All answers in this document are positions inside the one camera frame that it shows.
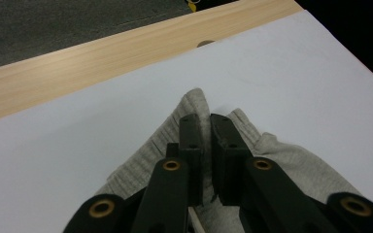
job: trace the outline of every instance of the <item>screw hole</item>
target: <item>screw hole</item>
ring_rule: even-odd
[[[177,161],[170,160],[163,164],[163,168],[167,171],[176,171],[181,167],[181,164]]]
[[[272,168],[272,164],[267,160],[256,160],[254,161],[254,167],[260,170],[269,170]]]
[[[115,207],[115,203],[109,199],[98,200],[89,208],[89,215],[95,218],[108,216]]]
[[[345,197],[341,199],[341,206],[348,212],[356,216],[371,216],[371,208],[364,202],[354,197]]]

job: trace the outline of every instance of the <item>wooden edge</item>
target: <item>wooden edge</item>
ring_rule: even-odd
[[[301,10],[292,0],[240,0],[2,66],[0,117]]]

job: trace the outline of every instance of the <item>gray carpet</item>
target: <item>gray carpet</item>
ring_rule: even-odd
[[[0,66],[189,13],[184,0],[0,0]]]

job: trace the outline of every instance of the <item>gray cloth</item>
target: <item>gray cloth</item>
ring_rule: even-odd
[[[127,198],[145,187],[154,164],[165,157],[166,145],[179,142],[179,119],[197,114],[205,144],[203,206],[190,208],[192,223],[204,232],[244,232],[237,207],[223,207],[214,195],[211,178],[211,123],[208,104],[201,89],[188,92],[163,124],[124,164],[108,178],[97,192],[114,193]],[[344,178],[316,155],[295,145],[283,144],[277,137],[262,135],[250,123],[243,111],[237,109],[228,115],[234,122],[254,156],[265,156],[277,162],[298,187],[307,195],[325,202],[329,194],[340,191],[357,193]]]

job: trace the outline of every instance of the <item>gray fabric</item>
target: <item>gray fabric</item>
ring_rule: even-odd
[[[180,117],[197,114],[200,119],[205,143],[204,159],[204,205],[194,210],[205,232],[244,232],[238,217],[237,207],[223,207],[219,199],[211,203],[210,112],[201,89],[194,89],[181,100],[173,114],[124,164],[108,178],[97,192],[114,193],[127,198],[148,184],[153,166],[165,156],[166,144],[178,142]],[[233,111],[229,118],[241,133],[254,156],[266,156],[276,161],[307,195],[325,202],[329,194],[339,191],[358,193],[335,170],[316,155],[295,145],[283,144],[269,133],[262,135],[250,123],[243,111]]]

